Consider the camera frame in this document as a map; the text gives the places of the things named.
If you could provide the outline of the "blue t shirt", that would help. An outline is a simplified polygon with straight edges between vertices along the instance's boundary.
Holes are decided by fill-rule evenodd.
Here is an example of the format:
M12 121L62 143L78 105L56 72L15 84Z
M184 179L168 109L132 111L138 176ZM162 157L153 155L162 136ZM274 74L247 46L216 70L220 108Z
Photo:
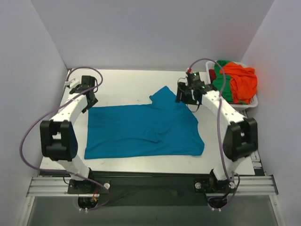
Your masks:
M164 86L145 105L93 107L88 111L85 159L203 153L198 120Z

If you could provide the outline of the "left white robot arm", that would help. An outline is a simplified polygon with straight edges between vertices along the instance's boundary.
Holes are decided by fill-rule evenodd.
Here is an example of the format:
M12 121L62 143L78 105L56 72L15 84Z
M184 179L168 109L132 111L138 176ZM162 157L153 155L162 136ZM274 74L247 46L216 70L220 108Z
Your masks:
M90 169L78 156L79 145L73 125L80 114L97 102L91 85L77 85L70 90L67 101L58 113L40 123L43 156L63 166L71 179L79 181L78 188L85 194L94 191L95 182L88 178Z

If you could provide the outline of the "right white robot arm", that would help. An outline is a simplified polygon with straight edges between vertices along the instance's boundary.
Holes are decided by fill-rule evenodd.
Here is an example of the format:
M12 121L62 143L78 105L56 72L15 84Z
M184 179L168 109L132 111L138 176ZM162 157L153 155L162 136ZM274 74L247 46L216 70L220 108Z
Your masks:
M221 165L213 169L214 177L208 181L213 192L225 187L225 180L231 181L231 174L241 162L258 150L258 128L254 118L247 118L236 111L213 87L213 85L177 85L176 100L189 105L203 105L217 118L217 136Z

